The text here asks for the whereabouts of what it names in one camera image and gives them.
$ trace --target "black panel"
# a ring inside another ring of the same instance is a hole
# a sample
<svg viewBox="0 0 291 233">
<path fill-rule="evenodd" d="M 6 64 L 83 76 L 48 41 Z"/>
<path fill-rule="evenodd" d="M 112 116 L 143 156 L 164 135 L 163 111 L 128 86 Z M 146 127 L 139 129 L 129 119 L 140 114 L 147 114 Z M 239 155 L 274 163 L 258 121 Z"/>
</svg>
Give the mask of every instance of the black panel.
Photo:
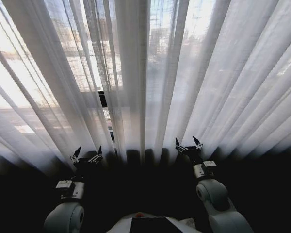
<svg viewBox="0 0 291 233">
<path fill-rule="evenodd" d="M 133 218 L 130 233 L 181 233 L 174 224 L 164 217 Z"/>
</svg>

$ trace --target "white curtain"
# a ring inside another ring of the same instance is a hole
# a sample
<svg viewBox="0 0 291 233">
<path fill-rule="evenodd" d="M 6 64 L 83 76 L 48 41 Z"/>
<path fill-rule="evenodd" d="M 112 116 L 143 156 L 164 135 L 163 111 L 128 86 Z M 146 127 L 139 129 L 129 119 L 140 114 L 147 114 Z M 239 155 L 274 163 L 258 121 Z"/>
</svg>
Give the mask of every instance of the white curtain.
<svg viewBox="0 0 291 233">
<path fill-rule="evenodd" d="M 172 163 L 193 136 L 205 159 L 291 153 L 291 0 L 0 0 L 0 156 Z"/>
</svg>

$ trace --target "dark floor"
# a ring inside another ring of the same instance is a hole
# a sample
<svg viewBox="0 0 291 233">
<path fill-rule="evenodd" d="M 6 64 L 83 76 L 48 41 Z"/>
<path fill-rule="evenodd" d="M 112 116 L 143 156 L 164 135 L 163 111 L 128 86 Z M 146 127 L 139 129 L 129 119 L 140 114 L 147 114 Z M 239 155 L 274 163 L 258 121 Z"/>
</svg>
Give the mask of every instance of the dark floor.
<svg viewBox="0 0 291 233">
<path fill-rule="evenodd" d="M 127 166 L 111 163 L 108 170 L 93 172 L 96 179 L 86 184 L 82 232 L 106 232 L 122 216 L 146 212 L 177 219 L 193 217 L 198 230 L 211 232 L 206 211 L 195 193 L 195 179 L 187 158 L 178 157 L 168 167 L 143 167 L 129 158 Z M 230 198 L 255 232 L 291 232 L 291 158 L 263 156 L 241 162 L 220 163 L 217 179 L 229 190 Z M 69 174 L 61 168 L 62 178 Z M 43 222 L 56 206 L 56 179 L 46 178 L 32 168 L 19 170 L 9 165 L 0 175 L 0 232 L 43 232 Z"/>
</svg>

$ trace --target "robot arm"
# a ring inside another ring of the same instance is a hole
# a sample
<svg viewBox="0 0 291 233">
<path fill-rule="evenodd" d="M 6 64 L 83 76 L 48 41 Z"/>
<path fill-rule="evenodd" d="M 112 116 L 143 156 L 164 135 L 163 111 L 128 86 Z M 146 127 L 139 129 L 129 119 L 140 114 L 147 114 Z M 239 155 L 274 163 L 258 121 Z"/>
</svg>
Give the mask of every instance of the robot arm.
<svg viewBox="0 0 291 233">
<path fill-rule="evenodd" d="M 80 150 L 81 147 L 70 157 L 77 168 L 76 176 L 70 180 L 59 181 L 55 188 L 61 193 L 62 203 L 47 216 L 44 222 L 47 233 L 78 233 L 83 224 L 84 208 L 80 201 L 84 194 L 84 177 L 88 170 L 100 163 L 102 152 L 100 147 L 93 157 L 78 158 Z"/>
<path fill-rule="evenodd" d="M 200 158 L 200 151 L 203 144 L 195 138 L 197 146 L 183 147 L 176 139 L 176 149 L 189 156 L 193 165 L 194 174 L 198 185 L 196 192 L 204 203 L 209 215 L 210 226 L 214 233 L 252 233 L 247 220 L 234 207 L 228 197 L 226 187 L 214 178 L 214 161 L 203 161 Z"/>
</svg>

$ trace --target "curtain fold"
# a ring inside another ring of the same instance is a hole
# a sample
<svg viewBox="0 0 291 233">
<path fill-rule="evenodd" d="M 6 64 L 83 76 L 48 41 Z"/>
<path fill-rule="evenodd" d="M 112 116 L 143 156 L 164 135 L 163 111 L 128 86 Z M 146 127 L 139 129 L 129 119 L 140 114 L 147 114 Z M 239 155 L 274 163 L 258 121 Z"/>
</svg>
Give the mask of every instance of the curtain fold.
<svg viewBox="0 0 291 233">
<path fill-rule="evenodd" d="M 0 158 L 173 163 L 193 136 L 291 154 L 291 0 L 0 0 Z"/>
</svg>

